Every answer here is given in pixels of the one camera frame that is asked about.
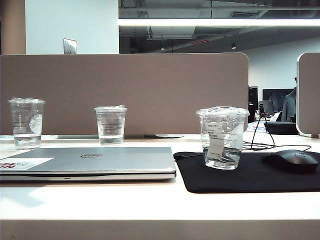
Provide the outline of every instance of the dell logo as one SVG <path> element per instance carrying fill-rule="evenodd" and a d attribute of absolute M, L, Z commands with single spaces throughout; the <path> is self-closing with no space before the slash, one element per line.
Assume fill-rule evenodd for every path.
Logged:
<path fill-rule="evenodd" d="M 98 158 L 101 156 L 102 156 L 102 154 L 84 154 L 84 155 L 81 155 L 80 157 L 85 158 L 85 159 L 89 159 L 89 158 Z"/>

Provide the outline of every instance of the beige partition panel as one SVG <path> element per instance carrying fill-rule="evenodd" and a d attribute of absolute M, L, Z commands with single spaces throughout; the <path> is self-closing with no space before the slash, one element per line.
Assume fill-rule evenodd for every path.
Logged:
<path fill-rule="evenodd" d="M 320 52 L 298 58 L 296 126 L 304 134 L 320 134 Z"/>
<path fill-rule="evenodd" d="M 195 112 L 248 108 L 243 53 L 1 56 L 1 134 L 8 99 L 46 101 L 42 134 L 98 134 L 94 107 L 125 104 L 125 135 L 198 134 Z"/>

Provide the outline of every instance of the computer mouse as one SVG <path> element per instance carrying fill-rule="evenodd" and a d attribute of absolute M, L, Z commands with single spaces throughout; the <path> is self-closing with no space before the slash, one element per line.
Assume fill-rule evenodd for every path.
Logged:
<path fill-rule="evenodd" d="M 275 168 L 295 173 L 314 172 L 319 164 L 319 160 L 311 152 L 300 150 L 273 152 L 262 157 L 261 160 Z"/>

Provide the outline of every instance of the desk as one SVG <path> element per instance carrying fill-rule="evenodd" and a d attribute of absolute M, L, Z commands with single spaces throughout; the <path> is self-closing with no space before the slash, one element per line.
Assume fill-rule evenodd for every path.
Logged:
<path fill-rule="evenodd" d="M 245 132 L 244 140 L 250 142 L 252 136 Z M 320 139 L 273 137 L 276 145 L 308 144 L 312 151 L 320 151 Z M 260 132 L 255 142 L 272 143 Z M 41 144 L 99 146 L 95 139 Z M 121 146 L 202 151 L 200 136 L 192 134 L 125 140 Z M 2 140 L 0 149 L 1 158 L 22 152 L 14 149 L 12 140 Z M 186 190 L 178 168 L 176 179 L 158 183 L 5 184 L 0 210 L 3 240 L 320 239 L 320 192 L 196 194 Z"/>

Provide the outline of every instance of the mouse pad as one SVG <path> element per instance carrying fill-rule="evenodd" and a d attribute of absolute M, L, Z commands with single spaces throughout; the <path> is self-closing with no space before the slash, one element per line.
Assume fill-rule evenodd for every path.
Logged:
<path fill-rule="evenodd" d="M 261 161 L 268 152 L 242 152 L 234 170 L 205 165 L 204 156 L 182 158 L 197 152 L 177 152 L 173 156 L 184 185 L 192 193 L 283 193 L 320 191 L 320 166 L 312 173 L 292 173 Z M 320 159 L 320 153 L 313 152 Z"/>

